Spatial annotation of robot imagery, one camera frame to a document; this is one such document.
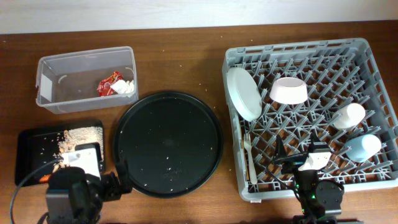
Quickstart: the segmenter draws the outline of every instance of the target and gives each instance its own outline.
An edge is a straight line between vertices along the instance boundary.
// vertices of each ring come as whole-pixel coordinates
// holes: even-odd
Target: black round tray
[[[130,107],[113,141],[115,163],[126,160],[133,187],[160,198],[203,185],[222,151],[223,133],[212,110],[174,91],[156,93]]]

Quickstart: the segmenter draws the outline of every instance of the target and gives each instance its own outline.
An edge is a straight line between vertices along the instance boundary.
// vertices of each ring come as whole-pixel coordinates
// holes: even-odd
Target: red wrapper
[[[113,72],[113,75],[111,75],[109,78],[106,78],[102,80],[97,88],[99,96],[109,96],[114,93],[114,90],[111,89],[111,85],[116,83],[119,80],[122,80],[123,76],[117,71]]]

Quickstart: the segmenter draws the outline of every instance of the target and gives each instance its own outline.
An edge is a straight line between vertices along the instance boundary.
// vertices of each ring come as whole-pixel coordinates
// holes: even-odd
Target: plastic crate
[[[100,81],[114,71],[134,80],[131,93],[99,97]],[[131,47],[87,50],[42,57],[37,67],[37,105],[55,114],[122,106],[138,100],[136,63]]]
[[[243,67],[256,81],[262,98],[262,115],[253,122],[240,117],[228,95],[226,74],[231,67]],[[308,100],[299,105],[281,105],[269,98],[274,80],[297,77],[304,80]],[[398,121],[368,42],[342,39],[238,47],[226,52],[223,64],[226,101],[231,116],[233,152],[240,196],[247,201],[293,197],[265,172],[275,153],[276,134],[280,134],[289,154],[307,150],[310,132],[315,130],[326,141],[333,155],[320,171],[320,179],[345,185],[346,191],[383,189],[398,186]],[[343,106],[357,102],[366,109],[362,122],[340,131],[330,125],[332,115]],[[250,132],[258,183],[248,181],[247,155],[242,136]],[[382,149],[364,163],[350,161],[344,147],[347,139],[375,134]],[[293,175],[282,175],[280,166],[270,170],[293,186]]]

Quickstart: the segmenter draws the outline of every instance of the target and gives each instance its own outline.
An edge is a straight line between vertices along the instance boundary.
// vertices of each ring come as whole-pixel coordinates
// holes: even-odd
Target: wooden table
[[[295,198],[250,204],[238,194],[221,76],[224,54],[230,47],[349,37],[369,41],[398,110],[398,21],[0,35],[0,222],[9,222],[9,202],[16,188],[17,135],[24,129],[98,118],[105,126],[107,170],[114,170],[111,133],[129,106],[55,115],[36,105],[35,76],[43,56],[125,45],[134,50],[140,98],[178,90],[215,106],[224,132],[224,154],[213,177],[197,191],[173,199],[134,191],[120,201],[105,203],[101,223],[275,223],[301,214]],[[20,191],[15,206],[17,223],[35,223],[46,211],[46,188],[36,185]],[[340,219],[398,223],[398,188],[347,193],[342,207]]]

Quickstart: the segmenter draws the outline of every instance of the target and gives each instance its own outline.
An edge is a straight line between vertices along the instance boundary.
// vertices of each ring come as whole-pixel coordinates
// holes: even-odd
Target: dish rack
[[[247,70],[257,83],[262,114],[253,121],[242,119],[232,104],[226,85],[231,67]],[[299,105],[282,105],[269,98],[272,83],[280,77],[297,77],[307,84],[308,100]],[[310,133],[328,143],[332,150],[319,178],[345,185],[345,190],[383,189],[398,186],[398,120],[387,95],[372,50],[365,39],[341,39],[294,44],[238,47],[226,51],[223,64],[226,102],[231,117],[233,152],[240,196],[250,202],[293,197],[278,181],[266,174],[275,153],[276,135],[282,137],[288,154],[306,151]],[[366,110],[359,125],[338,130],[331,123],[333,113],[349,103]],[[249,181],[243,134],[250,133],[258,183]],[[382,149],[366,162],[349,160],[351,148],[344,143],[364,134],[374,134]],[[276,177],[294,186],[293,175],[282,175],[281,166],[270,165]]]

